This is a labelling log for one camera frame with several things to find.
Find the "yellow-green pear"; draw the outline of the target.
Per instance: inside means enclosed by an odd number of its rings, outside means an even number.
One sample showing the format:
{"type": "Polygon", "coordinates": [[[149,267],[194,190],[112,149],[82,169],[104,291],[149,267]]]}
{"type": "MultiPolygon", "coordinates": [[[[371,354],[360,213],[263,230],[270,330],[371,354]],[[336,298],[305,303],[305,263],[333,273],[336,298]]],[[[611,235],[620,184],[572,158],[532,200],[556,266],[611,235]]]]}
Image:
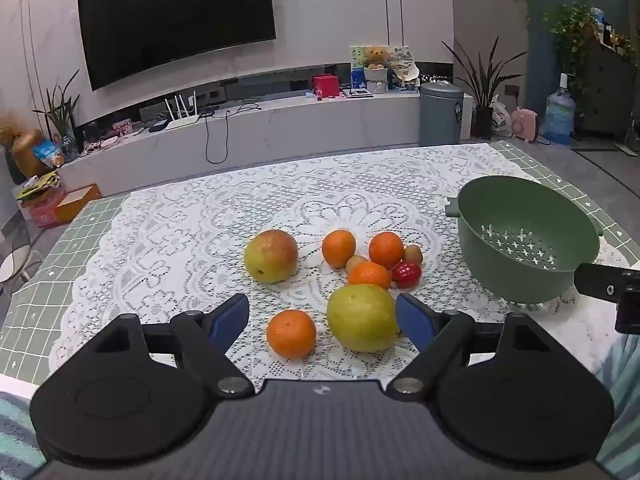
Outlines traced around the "yellow-green pear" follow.
{"type": "Polygon", "coordinates": [[[375,353],[393,347],[399,327],[394,298],[376,285],[346,285],[326,306],[330,332],[347,350],[375,353]]]}

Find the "orange mandarin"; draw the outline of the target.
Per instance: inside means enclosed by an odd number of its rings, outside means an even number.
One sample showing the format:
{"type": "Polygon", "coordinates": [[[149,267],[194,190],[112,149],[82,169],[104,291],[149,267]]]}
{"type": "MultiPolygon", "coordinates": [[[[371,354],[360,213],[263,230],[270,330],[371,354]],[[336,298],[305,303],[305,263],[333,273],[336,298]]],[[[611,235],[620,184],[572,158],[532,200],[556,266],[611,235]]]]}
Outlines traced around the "orange mandarin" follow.
{"type": "Polygon", "coordinates": [[[390,271],[378,263],[363,261],[348,272],[347,284],[349,285],[375,285],[384,290],[389,290],[392,284],[390,271]]]}
{"type": "Polygon", "coordinates": [[[266,329],[267,342],[278,356],[301,359],[316,345],[317,330],[312,318],[302,310],[284,310],[275,315],[266,329]]]}

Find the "green colander bowl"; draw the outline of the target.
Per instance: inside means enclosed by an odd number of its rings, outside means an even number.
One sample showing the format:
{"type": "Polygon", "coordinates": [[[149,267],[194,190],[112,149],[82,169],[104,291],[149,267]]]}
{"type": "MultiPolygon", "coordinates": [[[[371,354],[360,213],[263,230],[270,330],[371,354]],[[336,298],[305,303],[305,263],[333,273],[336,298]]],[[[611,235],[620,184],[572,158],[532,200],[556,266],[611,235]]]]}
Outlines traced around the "green colander bowl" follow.
{"type": "Polygon", "coordinates": [[[569,198],[531,180],[474,179],[450,197],[445,214],[458,220],[472,277],[516,304],[559,297],[573,286],[578,266],[600,252],[603,229],[569,198]]]}

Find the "red-green apple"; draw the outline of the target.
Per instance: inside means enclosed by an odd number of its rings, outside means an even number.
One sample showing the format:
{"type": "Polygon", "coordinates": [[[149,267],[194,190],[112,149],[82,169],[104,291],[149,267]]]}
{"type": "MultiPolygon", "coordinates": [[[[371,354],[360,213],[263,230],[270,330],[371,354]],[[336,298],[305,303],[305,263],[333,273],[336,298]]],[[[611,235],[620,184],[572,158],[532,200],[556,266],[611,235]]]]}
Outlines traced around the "red-green apple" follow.
{"type": "Polygon", "coordinates": [[[245,247],[244,266],[255,281],[281,283],[297,272],[298,246],[292,235],[269,230],[256,235],[245,247]]]}

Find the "brown kiwi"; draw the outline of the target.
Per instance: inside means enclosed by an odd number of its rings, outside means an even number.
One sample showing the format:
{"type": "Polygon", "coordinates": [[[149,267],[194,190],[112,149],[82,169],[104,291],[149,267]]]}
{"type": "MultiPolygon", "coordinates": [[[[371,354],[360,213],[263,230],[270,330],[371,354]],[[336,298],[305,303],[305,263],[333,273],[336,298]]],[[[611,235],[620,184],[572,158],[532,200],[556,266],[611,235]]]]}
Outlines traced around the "brown kiwi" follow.
{"type": "Polygon", "coordinates": [[[404,250],[404,261],[420,266],[423,262],[423,252],[416,244],[407,245],[404,250]]]}
{"type": "Polygon", "coordinates": [[[347,273],[350,273],[356,268],[356,266],[359,266],[361,263],[365,263],[367,261],[368,259],[364,258],[363,256],[353,255],[347,260],[345,264],[345,270],[347,273]]]}

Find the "blue water jug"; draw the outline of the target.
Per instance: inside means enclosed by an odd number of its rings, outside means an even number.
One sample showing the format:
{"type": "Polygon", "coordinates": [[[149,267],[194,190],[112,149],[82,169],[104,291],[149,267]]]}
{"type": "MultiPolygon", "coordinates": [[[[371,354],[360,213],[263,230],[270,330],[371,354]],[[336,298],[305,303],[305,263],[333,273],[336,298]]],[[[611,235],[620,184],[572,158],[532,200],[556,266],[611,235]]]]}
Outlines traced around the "blue water jug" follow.
{"type": "Polygon", "coordinates": [[[547,98],[544,113],[544,137],[556,144],[568,145],[574,132],[576,103],[568,91],[568,76],[560,73],[559,88],[547,98]]]}

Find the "white plastic bag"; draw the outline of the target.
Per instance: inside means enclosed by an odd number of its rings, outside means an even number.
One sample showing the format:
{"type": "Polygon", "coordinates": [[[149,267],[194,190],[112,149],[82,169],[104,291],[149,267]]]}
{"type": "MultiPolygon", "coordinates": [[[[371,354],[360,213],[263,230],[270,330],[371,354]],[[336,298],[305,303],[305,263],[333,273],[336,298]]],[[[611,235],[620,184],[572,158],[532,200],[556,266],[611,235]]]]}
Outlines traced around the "white plastic bag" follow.
{"type": "Polygon", "coordinates": [[[500,96],[495,94],[491,100],[491,134],[493,136],[503,136],[510,138],[513,134],[512,119],[506,106],[499,100],[500,96]]]}

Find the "dark drawer cabinet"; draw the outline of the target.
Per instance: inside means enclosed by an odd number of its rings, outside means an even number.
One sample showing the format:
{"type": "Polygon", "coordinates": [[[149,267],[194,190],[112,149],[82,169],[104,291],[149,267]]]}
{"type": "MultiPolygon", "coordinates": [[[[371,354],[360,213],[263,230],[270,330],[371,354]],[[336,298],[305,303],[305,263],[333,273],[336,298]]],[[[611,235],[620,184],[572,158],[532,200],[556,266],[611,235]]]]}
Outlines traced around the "dark drawer cabinet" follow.
{"type": "Polygon", "coordinates": [[[637,67],[613,49],[591,41],[584,71],[585,93],[579,99],[582,130],[623,141],[634,108],[637,67]]]}

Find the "white wifi router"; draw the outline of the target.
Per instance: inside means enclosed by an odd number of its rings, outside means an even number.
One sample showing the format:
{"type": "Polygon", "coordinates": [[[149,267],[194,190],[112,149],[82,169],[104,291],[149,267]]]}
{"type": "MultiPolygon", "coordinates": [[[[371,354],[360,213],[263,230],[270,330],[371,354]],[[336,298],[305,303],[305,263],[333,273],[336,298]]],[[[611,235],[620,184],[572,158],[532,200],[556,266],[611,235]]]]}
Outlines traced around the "white wifi router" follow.
{"type": "Polygon", "coordinates": [[[186,98],[181,93],[176,93],[171,99],[165,100],[165,106],[168,113],[167,130],[193,125],[200,118],[195,92],[186,98]]]}

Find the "grey trash bin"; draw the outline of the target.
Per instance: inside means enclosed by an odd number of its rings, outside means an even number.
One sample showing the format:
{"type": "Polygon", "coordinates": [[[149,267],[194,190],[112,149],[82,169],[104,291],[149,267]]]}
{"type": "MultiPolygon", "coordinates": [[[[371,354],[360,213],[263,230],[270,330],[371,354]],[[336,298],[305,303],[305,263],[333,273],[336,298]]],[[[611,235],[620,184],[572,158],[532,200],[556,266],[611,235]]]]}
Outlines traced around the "grey trash bin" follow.
{"type": "Polygon", "coordinates": [[[420,85],[420,146],[451,145],[460,142],[463,91],[448,81],[427,81],[420,85]]]}

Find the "potted long-leaf plant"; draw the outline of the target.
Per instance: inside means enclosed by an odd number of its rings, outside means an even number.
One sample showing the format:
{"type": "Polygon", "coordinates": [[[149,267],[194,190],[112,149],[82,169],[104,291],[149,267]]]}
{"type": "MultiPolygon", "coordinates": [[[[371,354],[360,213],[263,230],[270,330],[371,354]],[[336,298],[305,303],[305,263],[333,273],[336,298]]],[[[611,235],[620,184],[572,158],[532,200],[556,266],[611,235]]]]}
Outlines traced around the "potted long-leaf plant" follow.
{"type": "Polygon", "coordinates": [[[459,51],[454,50],[445,41],[442,45],[454,57],[454,60],[463,70],[462,76],[454,76],[454,80],[462,81],[471,90],[472,97],[475,101],[475,112],[472,120],[472,133],[477,139],[491,139],[491,123],[492,123],[492,107],[491,102],[494,98],[500,84],[509,80],[516,79],[520,74],[503,74],[503,70],[509,64],[526,55],[526,51],[507,58],[506,60],[497,60],[496,51],[500,37],[497,36],[488,54],[486,62],[480,54],[477,55],[477,61],[473,62],[472,58],[463,49],[462,44],[457,42],[459,51]]]}

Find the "trailing green plant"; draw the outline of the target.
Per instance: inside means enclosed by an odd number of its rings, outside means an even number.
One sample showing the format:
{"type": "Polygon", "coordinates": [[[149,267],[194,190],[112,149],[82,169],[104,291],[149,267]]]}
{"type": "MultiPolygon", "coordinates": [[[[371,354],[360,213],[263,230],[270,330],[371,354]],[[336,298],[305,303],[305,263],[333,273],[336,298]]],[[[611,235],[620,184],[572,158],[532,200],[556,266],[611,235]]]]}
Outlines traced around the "trailing green plant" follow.
{"type": "Polygon", "coordinates": [[[568,90],[575,99],[587,92],[585,73],[590,44],[596,40],[597,22],[583,3],[560,4],[544,14],[553,36],[556,64],[567,74],[568,90]]]}

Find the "golden vase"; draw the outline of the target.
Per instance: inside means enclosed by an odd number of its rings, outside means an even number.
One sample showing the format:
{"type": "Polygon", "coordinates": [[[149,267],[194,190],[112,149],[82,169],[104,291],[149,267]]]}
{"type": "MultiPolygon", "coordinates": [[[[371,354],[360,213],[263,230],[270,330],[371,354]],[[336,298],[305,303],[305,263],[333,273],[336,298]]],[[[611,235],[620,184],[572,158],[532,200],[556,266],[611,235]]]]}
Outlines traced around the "golden vase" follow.
{"type": "Polygon", "coordinates": [[[18,170],[26,178],[41,177],[49,172],[49,168],[35,154],[34,149],[44,141],[39,129],[20,133],[13,141],[11,154],[18,170]]]}

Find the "red box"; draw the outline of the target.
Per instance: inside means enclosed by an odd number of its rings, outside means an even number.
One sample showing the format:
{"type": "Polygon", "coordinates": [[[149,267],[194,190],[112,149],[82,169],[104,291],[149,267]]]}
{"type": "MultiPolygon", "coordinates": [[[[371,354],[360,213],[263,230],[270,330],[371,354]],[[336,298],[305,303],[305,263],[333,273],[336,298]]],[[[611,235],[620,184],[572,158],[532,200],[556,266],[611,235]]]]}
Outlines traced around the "red box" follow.
{"type": "Polygon", "coordinates": [[[322,74],[312,77],[314,94],[318,99],[334,99],[341,93],[340,81],[337,76],[322,74]]]}

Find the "teddy bear toy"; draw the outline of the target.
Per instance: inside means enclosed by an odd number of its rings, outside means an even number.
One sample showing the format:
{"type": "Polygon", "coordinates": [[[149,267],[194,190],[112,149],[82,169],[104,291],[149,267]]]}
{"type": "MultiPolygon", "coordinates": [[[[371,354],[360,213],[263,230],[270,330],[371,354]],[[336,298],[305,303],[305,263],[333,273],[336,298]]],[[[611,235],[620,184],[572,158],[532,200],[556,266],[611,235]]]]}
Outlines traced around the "teddy bear toy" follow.
{"type": "Polygon", "coordinates": [[[382,70],[388,65],[388,52],[384,47],[374,46],[364,49],[363,66],[367,70],[382,70]]]}

